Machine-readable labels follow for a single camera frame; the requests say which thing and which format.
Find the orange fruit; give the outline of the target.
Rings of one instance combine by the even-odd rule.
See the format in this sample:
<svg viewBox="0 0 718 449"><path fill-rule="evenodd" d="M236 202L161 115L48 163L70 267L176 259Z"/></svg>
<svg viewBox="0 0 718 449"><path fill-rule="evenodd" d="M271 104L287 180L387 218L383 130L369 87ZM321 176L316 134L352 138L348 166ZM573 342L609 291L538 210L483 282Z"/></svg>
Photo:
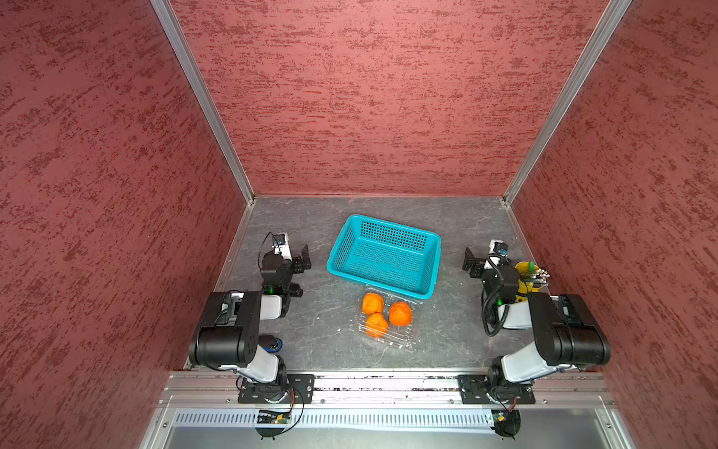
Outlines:
<svg viewBox="0 0 718 449"><path fill-rule="evenodd" d="M377 293L366 293L362 300L362 313L366 315L382 314L384 299Z"/></svg>
<svg viewBox="0 0 718 449"><path fill-rule="evenodd" d="M407 327L412 324L413 311L409 303L397 301L393 303L389 311L390 324L395 327Z"/></svg>
<svg viewBox="0 0 718 449"><path fill-rule="evenodd" d="M382 338L388 329L389 324L382 314L372 314L366 319L365 332L372 338Z"/></svg>

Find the clear plastic clamshell container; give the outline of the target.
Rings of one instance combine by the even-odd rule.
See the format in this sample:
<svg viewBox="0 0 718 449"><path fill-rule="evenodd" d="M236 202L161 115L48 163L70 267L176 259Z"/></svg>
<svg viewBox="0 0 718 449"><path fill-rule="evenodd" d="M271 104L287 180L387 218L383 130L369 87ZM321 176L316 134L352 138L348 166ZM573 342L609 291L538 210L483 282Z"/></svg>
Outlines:
<svg viewBox="0 0 718 449"><path fill-rule="evenodd" d="M366 286L358 297L352 330L365 340L411 351L418 342L421 304Z"/></svg>

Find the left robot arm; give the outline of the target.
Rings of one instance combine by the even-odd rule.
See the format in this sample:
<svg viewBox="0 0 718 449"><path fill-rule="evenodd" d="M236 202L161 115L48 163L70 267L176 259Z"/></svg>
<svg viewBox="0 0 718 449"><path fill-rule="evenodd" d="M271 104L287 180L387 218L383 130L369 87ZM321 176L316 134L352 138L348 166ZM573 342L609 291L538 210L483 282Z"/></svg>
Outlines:
<svg viewBox="0 0 718 449"><path fill-rule="evenodd" d="M239 387L240 402L294 403L298 392L290 384L286 364L277 349L269 348L282 341L261 334L260 323L288 314L291 299L303 295L293 276L311 267L308 246L296 257L272 250L260 261L259 290L211 293L190 342L190 363L234 372L246 381L246 387Z"/></svg>

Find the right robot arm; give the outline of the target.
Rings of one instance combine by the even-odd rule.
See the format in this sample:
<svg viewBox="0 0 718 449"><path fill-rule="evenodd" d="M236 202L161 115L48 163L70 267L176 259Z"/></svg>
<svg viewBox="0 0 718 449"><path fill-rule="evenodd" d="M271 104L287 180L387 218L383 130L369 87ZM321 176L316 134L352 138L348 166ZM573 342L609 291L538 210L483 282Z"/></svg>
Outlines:
<svg viewBox="0 0 718 449"><path fill-rule="evenodd" d="M516 330L533 335L525 347L495 357L485 374L459 376L463 404L533 404L538 379L610 361L611 344L583 298L549 294L550 273L534 261L512 263L506 242L493 241L484 257L466 249L462 269L482 282L481 320L488 337Z"/></svg>

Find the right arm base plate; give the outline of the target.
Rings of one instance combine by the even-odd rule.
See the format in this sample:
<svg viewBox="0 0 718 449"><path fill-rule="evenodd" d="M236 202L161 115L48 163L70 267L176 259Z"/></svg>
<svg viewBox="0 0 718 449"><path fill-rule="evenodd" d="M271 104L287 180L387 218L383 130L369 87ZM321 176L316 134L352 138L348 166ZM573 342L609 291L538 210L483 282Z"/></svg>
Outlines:
<svg viewBox="0 0 718 449"><path fill-rule="evenodd" d="M536 398L531 384L514 384L500 381L490 382L485 375L459 375L458 392L465 405L492 405L501 407L534 405Z"/></svg>

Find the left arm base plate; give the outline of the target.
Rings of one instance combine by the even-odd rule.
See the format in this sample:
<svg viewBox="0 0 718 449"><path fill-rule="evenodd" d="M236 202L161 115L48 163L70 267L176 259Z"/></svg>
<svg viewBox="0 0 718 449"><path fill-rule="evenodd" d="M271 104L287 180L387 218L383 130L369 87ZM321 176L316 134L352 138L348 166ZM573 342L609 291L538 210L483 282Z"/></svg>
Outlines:
<svg viewBox="0 0 718 449"><path fill-rule="evenodd" d="M312 403L316 376L290 373L281 375L272 383L257 383L242 379L237 394L239 404L287 404L294 400L299 405Z"/></svg>

